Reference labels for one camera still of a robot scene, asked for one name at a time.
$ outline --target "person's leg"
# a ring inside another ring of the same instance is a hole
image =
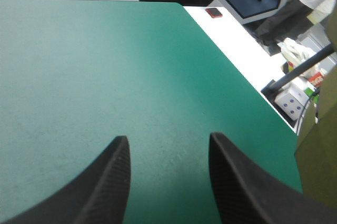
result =
[[[278,12],[273,16],[267,18],[256,30],[255,35],[259,38],[262,35],[268,34],[276,28],[280,27],[280,24],[295,14],[299,9],[301,9],[303,4],[299,0],[291,0],[286,3]]]
[[[297,36],[307,31],[312,23],[307,19],[307,16],[312,12],[312,9],[302,5],[296,12],[282,21],[277,27],[269,33],[261,35],[261,39],[265,45],[273,45],[278,41],[284,40],[286,37],[297,39]]]

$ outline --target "metal rod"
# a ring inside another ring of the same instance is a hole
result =
[[[321,60],[327,58],[329,55],[334,53],[334,49],[332,44],[326,46],[322,50],[320,50],[318,53],[316,53],[313,57],[307,59],[305,62],[294,68],[292,72],[289,72],[284,77],[279,79],[277,82],[271,84],[268,89],[271,92],[278,91],[281,87],[289,83],[291,80],[296,78],[297,76],[301,75],[311,67],[313,67],[315,64],[319,63]]]

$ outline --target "green tabletop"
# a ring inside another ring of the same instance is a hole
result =
[[[296,135],[177,4],[0,0],[0,66],[0,221],[117,135],[131,147],[125,223],[220,223],[213,131],[301,191]]]

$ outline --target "white plastic bag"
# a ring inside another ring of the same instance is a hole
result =
[[[281,48],[281,53],[284,58],[291,62],[294,67],[297,67],[302,62],[306,61],[316,53],[309,47],[302,46],[291,38],[286,38],[284,42],[280,42],[278,46]],[[311,69],[305,71],[302,76],[310,78],[319,71],[319,63]]]

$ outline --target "red phone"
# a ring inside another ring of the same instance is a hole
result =
[[[221,12],[217,8],[207,8],[206,11],[212,18],[222,17]]]

